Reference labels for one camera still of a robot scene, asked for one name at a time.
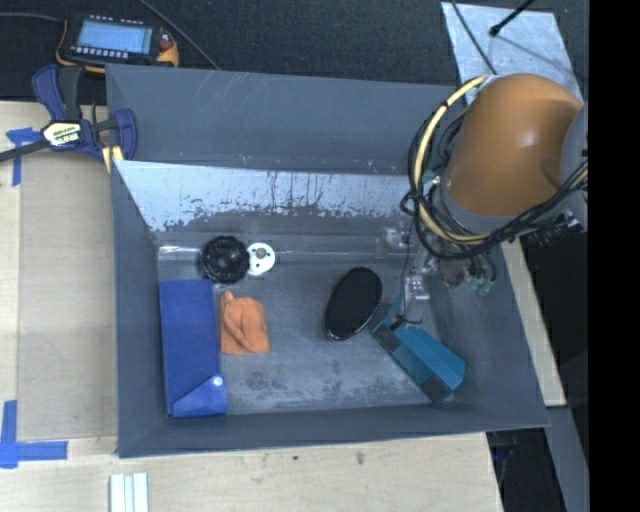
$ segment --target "blue cloth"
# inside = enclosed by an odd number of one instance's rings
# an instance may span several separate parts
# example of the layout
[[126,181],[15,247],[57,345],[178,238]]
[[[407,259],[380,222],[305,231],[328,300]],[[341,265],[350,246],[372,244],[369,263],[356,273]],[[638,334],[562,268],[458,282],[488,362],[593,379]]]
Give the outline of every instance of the blue cloth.
[[169,416],[226,413],[213,284],[187,279],[161,281],[159,288]]

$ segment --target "black round object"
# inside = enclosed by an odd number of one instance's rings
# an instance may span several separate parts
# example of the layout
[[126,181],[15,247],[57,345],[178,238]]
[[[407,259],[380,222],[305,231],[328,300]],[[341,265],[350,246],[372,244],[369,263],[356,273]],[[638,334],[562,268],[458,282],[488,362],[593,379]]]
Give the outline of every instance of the black round object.
[[249,253],[236,238],[219,236],[204,246],[200,256],[200,269],[215,283],[235,283],[249,270]]

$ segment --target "electronic device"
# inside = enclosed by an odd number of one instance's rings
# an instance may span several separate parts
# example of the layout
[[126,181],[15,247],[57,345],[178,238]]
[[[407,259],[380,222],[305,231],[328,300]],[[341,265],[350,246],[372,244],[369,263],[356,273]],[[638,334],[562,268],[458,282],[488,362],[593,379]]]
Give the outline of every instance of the electronic device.
[[366,267],[352,268],[333,288],[324,313],[330,340],[344,341],[371,321],[382,299],[382,281]]
[[177,67],[179,55],[171,34],[153,23],[77,14],[64,23],[56,60],[63,66],[104,73],[110,63]]

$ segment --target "digital display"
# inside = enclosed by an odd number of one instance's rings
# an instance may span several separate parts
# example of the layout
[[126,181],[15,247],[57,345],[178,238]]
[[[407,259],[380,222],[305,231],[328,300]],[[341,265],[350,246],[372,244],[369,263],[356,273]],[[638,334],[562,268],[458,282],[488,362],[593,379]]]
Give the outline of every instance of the digital display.
[[85,20],[77,44],[87,48],[149,54],[151,34],[151,27]]

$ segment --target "dark floor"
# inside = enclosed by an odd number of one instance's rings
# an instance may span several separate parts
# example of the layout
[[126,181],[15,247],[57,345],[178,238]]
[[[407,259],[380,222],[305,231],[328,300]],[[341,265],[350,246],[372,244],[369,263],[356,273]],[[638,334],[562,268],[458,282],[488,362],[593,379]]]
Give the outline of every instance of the dark floor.
[[[363,80],[454,85],[457,71],[435,0],[151,0],[222,69]],[[519,0],[471,1],[515,8]],[[589,99],[589,0],[539,0],[531,9],[555,14],[578,85]],[[72,12],[157,18],[136,1],[13,0],[0,12],[65,18]],[[0,98],[33,101],[30,79],[54,62],[61,26],[0,17]],[[177,37],[183,67],[210,67]],[[104,81],[92,78],[82,103],[105,103]],[[587,236],[526,250],[561,374],[587,348]],[[575,372],[567,377],[576,389]],[[588,402],[575,402],[576,426],[588,458]],[[542,430],[489,436],[497,448],[506,512],[564,511]]]

